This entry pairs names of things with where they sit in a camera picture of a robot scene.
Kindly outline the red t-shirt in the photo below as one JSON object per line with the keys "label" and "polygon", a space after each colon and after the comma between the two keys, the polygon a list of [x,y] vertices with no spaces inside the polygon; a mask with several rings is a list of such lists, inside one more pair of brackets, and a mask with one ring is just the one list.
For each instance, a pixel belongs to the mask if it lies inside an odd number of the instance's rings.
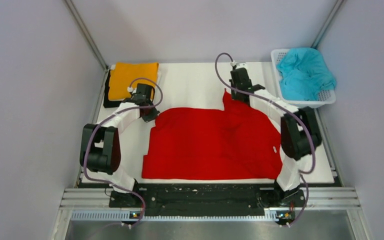
{"label": "red t-shirt", "polygon": [[223,109],[190,107],[162,112],[150,130],[144,179],[276,179],[282,169],[281,135],[269,117],[222,97]]}

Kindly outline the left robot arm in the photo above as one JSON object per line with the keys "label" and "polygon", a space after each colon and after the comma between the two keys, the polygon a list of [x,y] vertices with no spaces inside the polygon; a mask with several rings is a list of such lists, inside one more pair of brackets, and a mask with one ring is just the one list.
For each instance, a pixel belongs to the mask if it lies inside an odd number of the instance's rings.
{"label": "left robot arm", "polygon": [[130,84],[130,96],[120,102],[118,108],[98,123],[83,127],[79,162],[84,177],[93,182],[108,184],[121,192],[121,200],[129,207],[140,202],[144,211],[146,203],[135,190],[136,180],[121,167],[122,150],[120,135],[135,120],[153,121],[160,113],[157,106],[163,101],[163,90],[154,81],[147,84]]}

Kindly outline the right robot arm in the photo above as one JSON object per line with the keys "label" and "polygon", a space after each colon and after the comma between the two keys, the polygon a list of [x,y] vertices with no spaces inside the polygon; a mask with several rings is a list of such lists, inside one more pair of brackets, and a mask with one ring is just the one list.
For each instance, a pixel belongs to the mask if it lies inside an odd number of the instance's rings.
{"label": "right robot arm", "polygon": [[280,127],[282,167],[274,189],[262,194],[263,206],[290,206],[305,200],[300,190],[302,177],[314,171],[315,150],[322,142],[314,110],[297,108],[272,95],[262,85],[253,84],[246,63],[232,61],[230,65],[232,98],[265,114]]}

